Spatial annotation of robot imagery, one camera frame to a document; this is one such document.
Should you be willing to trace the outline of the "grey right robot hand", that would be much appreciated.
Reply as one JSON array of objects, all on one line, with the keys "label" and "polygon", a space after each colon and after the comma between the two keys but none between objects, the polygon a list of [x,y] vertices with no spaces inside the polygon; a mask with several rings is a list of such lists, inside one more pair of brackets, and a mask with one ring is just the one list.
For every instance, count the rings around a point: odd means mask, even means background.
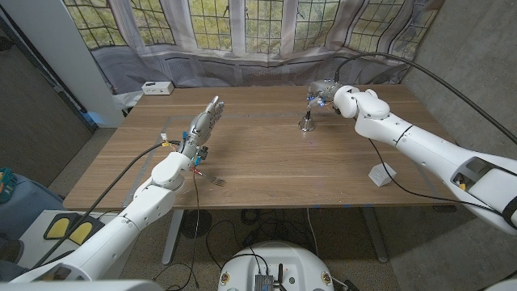
[{"label": "grey right robot hand", "polygon": [[307,90],[307,111],[323,107],[334,101],[334,95],[343,85],[332,80],[318,80],[311,82]]}]

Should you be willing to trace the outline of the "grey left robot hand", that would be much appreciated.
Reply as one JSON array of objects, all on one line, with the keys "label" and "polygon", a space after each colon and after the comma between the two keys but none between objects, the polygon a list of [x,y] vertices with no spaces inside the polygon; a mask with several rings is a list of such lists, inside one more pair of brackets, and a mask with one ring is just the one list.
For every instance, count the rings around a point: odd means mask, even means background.
[{"label": "grey left robot hand", "polygon": [[208,106],[190,123],[185,139],[180,143],[178,152],[193,158],[210,138],[216,122],[221,118],[225,103],[216,95]]}]

